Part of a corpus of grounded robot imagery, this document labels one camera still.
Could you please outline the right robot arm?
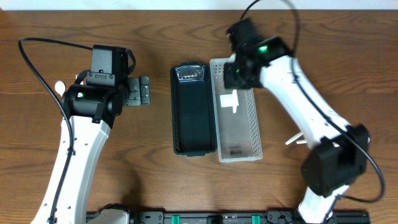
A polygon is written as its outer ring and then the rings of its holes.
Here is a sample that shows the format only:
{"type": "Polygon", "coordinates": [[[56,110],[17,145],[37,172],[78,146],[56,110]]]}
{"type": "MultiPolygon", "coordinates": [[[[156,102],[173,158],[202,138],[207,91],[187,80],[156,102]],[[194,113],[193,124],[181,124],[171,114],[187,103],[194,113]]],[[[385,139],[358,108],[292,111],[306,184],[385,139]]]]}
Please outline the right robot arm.
{"type": "Polygon", "coordinates": [[[326,222],[336,199],[366,171],[368,130],[331,108],[280,37],[265,39],[249,18],[226,33],[233,55],[224,65],[225,88],[265,88],[285,108],[310,149],[301,166],[307,189],[298,213],[306,223],[326,222]]]}

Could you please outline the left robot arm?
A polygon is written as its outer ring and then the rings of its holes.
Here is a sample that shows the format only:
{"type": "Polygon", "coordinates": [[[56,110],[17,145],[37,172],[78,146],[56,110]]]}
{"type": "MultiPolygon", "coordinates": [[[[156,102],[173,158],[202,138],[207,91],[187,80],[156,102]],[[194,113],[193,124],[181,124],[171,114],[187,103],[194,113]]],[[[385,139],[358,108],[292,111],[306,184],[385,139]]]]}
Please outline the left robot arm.
{"type": "Polygon", "coordinates": [[[76,76],[62,97],[66,116],[49,185],[34,223],[85,223],[99,156],[125,106],[150,104],[148,77],[131,77],[136,59],[122,47],[94,45],[91,68],[76,76]]]}

